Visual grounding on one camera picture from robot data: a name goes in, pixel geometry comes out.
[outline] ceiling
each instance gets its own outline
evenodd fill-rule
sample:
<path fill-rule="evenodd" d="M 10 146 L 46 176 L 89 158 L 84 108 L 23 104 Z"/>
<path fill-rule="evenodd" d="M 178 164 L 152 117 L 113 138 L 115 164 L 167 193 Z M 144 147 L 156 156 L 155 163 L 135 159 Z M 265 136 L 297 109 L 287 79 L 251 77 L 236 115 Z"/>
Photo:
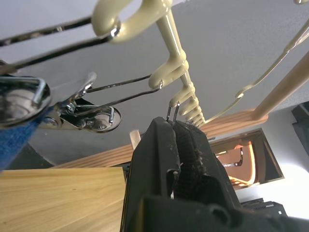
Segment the ceiling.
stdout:
<path fill-rule="evenodd" d="M 89 15 L 95 2 L 6 0 L 0 9 L 0 37 Z M 228 106 L 238 90 L 257 79 L 309 18 L 309 4 L 295 5 L 292 0 L 190 0 L 173 6 L 172 11 L 205 118 Z M 94 34 L 90 26 L 64 32 L 3 48 L 0 58 L 13 62 L 91 36 Z M 246 92 L 228 114 L 256 107 L 307 51 L 309 41 L 293 50 L 259 86 Z M 151 74 L 168 57 L 158 28 L 152 25 L 129 42 L 80 50 L 29 67 L 20 74 L 47 80 L 56 102 L 74 92 L 89 72 L 98 74 L 93 86 L 99 87 Z M 177 80 L 157 93 L 117 105 L 123 120 L 110 133 L 37 130 L 30 143 L 56 164 L 129 144 L 131 130 L 144 132 L 154 117 L 166 116 L 169 100 L 181 86 Z M 103 104 L 148 89 L 144 81 L 87 94 L 85 99 Z M 305 101 L 309 101 L 309 83 L 277 109 Z"/>

